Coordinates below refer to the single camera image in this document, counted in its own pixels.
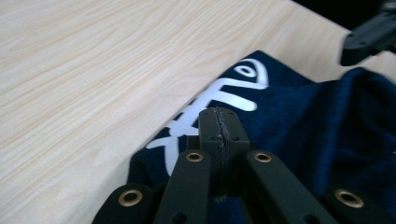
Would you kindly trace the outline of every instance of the dark blue cloth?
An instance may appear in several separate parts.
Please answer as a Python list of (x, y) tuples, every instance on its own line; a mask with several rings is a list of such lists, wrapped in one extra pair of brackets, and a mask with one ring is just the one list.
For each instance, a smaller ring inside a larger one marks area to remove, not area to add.
[[(340, 80), (315, 83), (261, 51), (245, 59), (219, 77), (226, 83), (219, 90), (243, 98), (236, 99), (240, 104), (214, 96), (205, 106), (236, 112), (255, 148), (274, 152), (312, 193), (321, 195), (332, 184), (347, 185), (396, 217), (395, 85), (363, 68), (348, 71)], [(244, 83), (258, 85), (241, 87)], [(191, 105), (198, 105), (198, 99)], [(197, 128), (197, 122), (191, 127)], [(172, 138), (172, 129), (164, 127), (153, 140), (176, 139), (181, 152), (186, 135)], [(166, 150), (174, 149), (154, 146), (133, 155), (128, 183), (154, 187), (169, 178), (172, 160)], [(240, 203), (213, 201), (210, 222), (245, 223)]]

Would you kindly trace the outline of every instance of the white graphic print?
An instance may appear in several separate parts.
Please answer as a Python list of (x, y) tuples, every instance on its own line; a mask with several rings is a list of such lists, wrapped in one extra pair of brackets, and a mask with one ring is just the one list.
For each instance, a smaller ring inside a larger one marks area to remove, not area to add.
[(164, 147), (166, 172), (170, 175), (175, 167), (178, 149), (178, 138), (183, 135), (198, 135), (198, 129), (192, 127), (198, 119), (198, 114), (206, 109), (213, 100), (223, 102), (245, 111), (256, 110), (257, 104), (243, 97), (221, 91), (224, 86), (234, 86), (241, 88), (250, 88), (255, 90), (264, 90), (268, 87), (268, 74), (265, 66), (255, 59), (244, 59), (240, 62), (249, 62), (254, 68), (239, 65), (234, 71), (245, 77), (255, 77), (256, 82), (242, 81), (232, 78), (219, 78), (213, 82), (209, 88), (203, 91), (191, 104), (188, 105), (177, 120), (172, 120), (166, 127), (169, 128), (169, 137), (154, 139), (146, 148)]

